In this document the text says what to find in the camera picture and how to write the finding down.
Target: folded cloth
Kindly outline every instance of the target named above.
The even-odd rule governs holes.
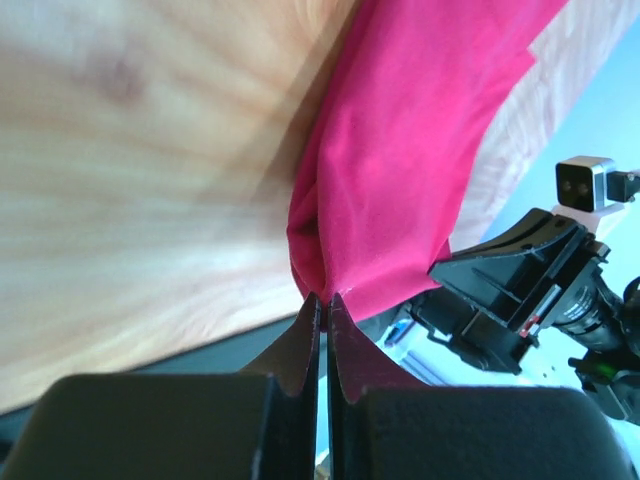
[[[303,295],[355,320],[436,287],[482,136],[566,0],[364,0],[307,144],[287,236]]]

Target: robotic arm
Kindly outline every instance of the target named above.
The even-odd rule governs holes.
[[[628,212],[640,175],[610,159],[557,165],[560,207],[533,209],[503,235],[437,263],[443,287],[412,300],[412,317],[466,363],[519,374],[537,334],[555,327],[588,349],[570,359],[608,416],[640,425],[640,277],[622,298],[601,278],[601,243]],[[443,341],[436,330],[449,335]]]

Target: pink cloth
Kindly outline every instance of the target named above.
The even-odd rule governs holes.
[[[298,171],[303,295],[355,320],[437,285],[482,135],[566,0],[364,0]]]

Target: wood grain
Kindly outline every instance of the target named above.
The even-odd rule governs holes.
[[[0,411],[295,312],[293,176],[352,2],[0,2]]]
[[[451,237],[454,250],[480,241],[639,14],[638,0],[570,0],[533,42],[537,63],[502,105],[478,151]]]

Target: wooden table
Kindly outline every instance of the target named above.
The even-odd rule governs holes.
[[[482,235],[639,4],[572,0],[541,35],[540,64],[487,133],[454,246]],[[0,2],[0,411],[61,376],[298,309],[289,196],[353,12]]]

